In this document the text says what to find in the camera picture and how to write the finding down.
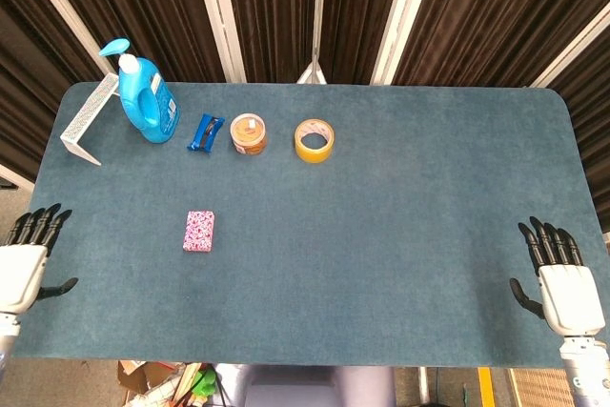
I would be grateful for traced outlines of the cardboard box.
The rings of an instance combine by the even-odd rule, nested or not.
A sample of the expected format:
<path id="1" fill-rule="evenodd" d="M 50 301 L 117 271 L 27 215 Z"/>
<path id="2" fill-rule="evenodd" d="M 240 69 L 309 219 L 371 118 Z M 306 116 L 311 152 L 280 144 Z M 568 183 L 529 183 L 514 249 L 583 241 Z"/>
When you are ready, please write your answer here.
<path id="1" fill-rule="evenodd" d="M 117 379 L 126 391 L 121 407 L 175 407 L 184 363 L 119 360 Z"/>

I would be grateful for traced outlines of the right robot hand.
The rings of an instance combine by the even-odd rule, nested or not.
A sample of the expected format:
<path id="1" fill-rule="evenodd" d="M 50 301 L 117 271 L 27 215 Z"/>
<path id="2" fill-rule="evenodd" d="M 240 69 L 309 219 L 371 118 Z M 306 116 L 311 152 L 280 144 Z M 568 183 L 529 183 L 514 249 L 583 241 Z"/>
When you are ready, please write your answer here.
<path id="1" fill-rule="evenodd" d="M 605 327 L 599 291 L 575 238 L 563 228 L 532 216 L 518 229 L 527 246 L 540 290 L 530 298 L 518 279 L 509 279 L 518 305 L 562 337 L 593 337 Z"/>

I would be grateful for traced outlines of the woven beige panel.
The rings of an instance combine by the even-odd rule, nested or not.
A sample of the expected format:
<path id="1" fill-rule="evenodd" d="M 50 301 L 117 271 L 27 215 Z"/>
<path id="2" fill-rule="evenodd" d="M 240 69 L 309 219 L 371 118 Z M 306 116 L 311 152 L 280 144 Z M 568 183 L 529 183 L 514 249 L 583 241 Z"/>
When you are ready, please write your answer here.
<path id="1" fill-rule="evenodd" d="M 509 369 L 518 407 L 575 407 L 564 370 Z"/>

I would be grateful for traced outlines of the pink patterned small box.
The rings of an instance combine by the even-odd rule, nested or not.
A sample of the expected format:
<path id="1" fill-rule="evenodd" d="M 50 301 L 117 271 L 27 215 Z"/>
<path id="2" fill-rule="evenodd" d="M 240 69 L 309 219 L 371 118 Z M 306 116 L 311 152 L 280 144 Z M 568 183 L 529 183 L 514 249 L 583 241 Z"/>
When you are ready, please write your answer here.
<path id="1" fill-rule="evenodd" d="M 209 253 L 213 249 L 215 215 L 212 211 L 188 211 L 183 250 Z"/>

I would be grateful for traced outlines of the yellow tape roll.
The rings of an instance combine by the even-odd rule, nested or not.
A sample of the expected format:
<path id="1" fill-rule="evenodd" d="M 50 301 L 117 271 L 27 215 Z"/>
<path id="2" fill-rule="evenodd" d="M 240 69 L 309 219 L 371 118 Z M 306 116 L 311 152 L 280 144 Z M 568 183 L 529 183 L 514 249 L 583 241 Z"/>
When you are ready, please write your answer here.
<path id="1" fill-rule="evenodd" d="M 317 149 L 307 147 L 303 139 L 310 134 L 318 134 L 325 139 L 325 144 Z M 295 129 L 295 151 L 298 157 L 307 163 L 322 163 L 332 154 L 335 145 L 335 131 L 326 121 L 310 118 L 302 121 Z"/>

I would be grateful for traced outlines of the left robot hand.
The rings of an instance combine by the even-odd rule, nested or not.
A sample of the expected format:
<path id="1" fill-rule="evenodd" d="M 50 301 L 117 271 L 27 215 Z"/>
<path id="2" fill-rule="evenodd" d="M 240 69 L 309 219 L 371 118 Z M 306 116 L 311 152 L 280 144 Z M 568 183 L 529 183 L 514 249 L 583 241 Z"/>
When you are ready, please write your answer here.
<path id="1" fill-rule="evenodd" d="M 0 241 L 0 314 L 19 316 L 36 301 L 58 297 L 78 282 L 76 277 L 54 287 L 42 281 L 53 247 L 71 210 L 59 203 L 20 215 Z"/>

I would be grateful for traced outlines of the green plastic item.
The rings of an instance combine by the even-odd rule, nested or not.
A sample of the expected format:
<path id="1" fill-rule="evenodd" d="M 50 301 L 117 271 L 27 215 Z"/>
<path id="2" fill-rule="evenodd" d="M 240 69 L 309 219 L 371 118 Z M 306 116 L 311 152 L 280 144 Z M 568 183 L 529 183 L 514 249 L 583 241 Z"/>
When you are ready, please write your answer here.
<path id="1" fill-rule="evenodd" d="M 196 397 L 210 397 L 216 391 L 216 372 L 213 366 L 206 365 L 197 373 L 193 381 L 192 393 Z"/>

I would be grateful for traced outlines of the purple robot torso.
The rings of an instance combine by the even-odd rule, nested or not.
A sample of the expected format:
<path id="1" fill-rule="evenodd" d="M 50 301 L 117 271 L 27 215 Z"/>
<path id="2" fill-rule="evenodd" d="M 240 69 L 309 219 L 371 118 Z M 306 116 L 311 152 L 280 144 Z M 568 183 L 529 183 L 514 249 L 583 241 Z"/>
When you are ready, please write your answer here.
<path id="1" fill-rule="evenodd" d="M 217 364 L 212 407 L 397 407 L 389 366 Z"/>

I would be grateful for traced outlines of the blue detergent pump bottle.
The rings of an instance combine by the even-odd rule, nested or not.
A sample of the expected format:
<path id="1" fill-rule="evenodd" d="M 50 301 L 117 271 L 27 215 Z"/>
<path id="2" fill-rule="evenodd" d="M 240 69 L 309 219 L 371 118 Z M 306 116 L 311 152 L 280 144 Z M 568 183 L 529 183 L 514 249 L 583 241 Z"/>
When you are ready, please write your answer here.
<path id="1" fill-rule="evenodd" d="M 129 39 L 115 38 L 99 55 L 119 57 L 118 94 L 130 122 L 149 142 L 165 143 L 174 134 L 180 110 L 158 67 L 130 53 L 130 46 Z"/>

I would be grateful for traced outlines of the blue felt table mat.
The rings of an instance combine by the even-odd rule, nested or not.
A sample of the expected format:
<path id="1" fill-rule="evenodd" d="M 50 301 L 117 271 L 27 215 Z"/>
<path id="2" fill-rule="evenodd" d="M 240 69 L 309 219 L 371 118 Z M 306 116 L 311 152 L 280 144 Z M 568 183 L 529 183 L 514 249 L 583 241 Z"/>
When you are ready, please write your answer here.
<path id="1" fill-rule="evenodd" d="M 93 88 L 65 92 L 30 201 L 71 210 L 44 281 L 78 282 L 25 314 L 18 356 L 557 367 L 560 338 L 509 286 L 539 297 L 532 216 L 576 239 L 610 346 L 610 254 L 556 92 L 174 83 L 173 138 L 146 141 L 113 99 L 83 141 L 96 166 L 60 139 Z M 246 112 L 258 155 L 231 138 Z M 204 113 L 225 122 L 189 151 Z M 322 163 L 295 151 L 310 118 L 335 131 Z M 205 210 L 213 249 L 185 252 Z"/>

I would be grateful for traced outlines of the dark brown curtain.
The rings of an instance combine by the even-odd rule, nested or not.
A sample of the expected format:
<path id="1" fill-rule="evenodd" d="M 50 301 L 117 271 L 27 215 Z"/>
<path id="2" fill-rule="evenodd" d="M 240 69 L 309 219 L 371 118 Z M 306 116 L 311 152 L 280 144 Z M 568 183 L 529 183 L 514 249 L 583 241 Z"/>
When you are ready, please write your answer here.
<path id="1" fill-rule="evenodd" d="M 328 81 L 369 84 L 393 0 L 324 0 Z M 204 0 L 70 0 L 99 47 L 120 35 L 172 81 L 225 75 Z M 315 0 L 232 0 L 247 80 L 312 60 Z M 422 0 L 396 85 L 532 84 L 610 0 Z M 0 0 L 0 166 L 37 176 L 63 93 L 102 77 L 49 0 Z M 610 27 L 549 86 L 565 100 L 600 225 L 610 231 Z"/>

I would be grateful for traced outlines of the white perforated angle bracket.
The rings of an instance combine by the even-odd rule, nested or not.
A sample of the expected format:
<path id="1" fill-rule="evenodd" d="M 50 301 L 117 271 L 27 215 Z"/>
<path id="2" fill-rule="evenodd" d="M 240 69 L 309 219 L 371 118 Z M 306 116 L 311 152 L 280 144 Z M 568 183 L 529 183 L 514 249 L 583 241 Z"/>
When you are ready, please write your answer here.
<path id="1" fill-rule="evenodd" d="M 101 162 L 81 147 L 79 141 L 111 97 L 118 96 L 118 84 L 119 76 L 107 73 L 60 135 L 62 143 L 70 153 L 96 166 L 100 166 Z"/>

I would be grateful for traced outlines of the white frame post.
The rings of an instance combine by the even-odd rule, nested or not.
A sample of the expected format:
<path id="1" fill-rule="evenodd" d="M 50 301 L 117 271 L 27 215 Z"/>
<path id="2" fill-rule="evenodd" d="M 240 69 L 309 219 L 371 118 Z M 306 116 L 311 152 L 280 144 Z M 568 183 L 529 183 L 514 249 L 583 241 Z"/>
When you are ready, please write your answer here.
<path id="1" fill-rule="evenodd" d="M 70 0 L 49 0 L 52 6 L 59 13 L 61 18 L 67 24 L 77 41 L 87 52 L 96 67 L 103 74 L 115 73 L 113 65 L 106 58 L 99 55 L 101 48 L 92 36 L 89 28 L 86 26 L 76 9 L 73 7 Z"/>
<path id="2" fill-rule="evenodd" d="M 371 85 L 391 85 L 422 0 L 393 0 L 371 76 Z"/>
<path id="3" fill-rule="evenodd" d="M 246 83 L 232 0 L 204 0 L 219 60 L 229 83 Z"/>
<path id="4" fill-rule="evenodd" d="M 326 85 L 327 81 L 319 63 L 320 44 L 323 23 L 324 0 L 315 0 L 312 60 L 306 70 L 300 75 L 297 84 L 320 84 Z"/>
<path id="5" fill-rule="evenodd" d="M 569 42 L 533 81 L 530 88 L 547 88 L 586 48 L 610 27 L 610 2 Z"/>

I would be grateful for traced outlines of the blue snack bar wrapper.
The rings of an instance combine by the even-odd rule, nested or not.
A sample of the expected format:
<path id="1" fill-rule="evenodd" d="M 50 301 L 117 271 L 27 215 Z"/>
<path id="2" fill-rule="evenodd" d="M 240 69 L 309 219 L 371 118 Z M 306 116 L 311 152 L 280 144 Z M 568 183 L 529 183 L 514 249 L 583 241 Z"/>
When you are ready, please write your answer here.
<path id="1" fill-rule="evenodd" d="M 193 141 L 187 146 L 187 149 L 192 152 L 210 153 L 215 137 L 224 122 L 224 117 L 216 117 L 204 113 L 194 134 Z"/>

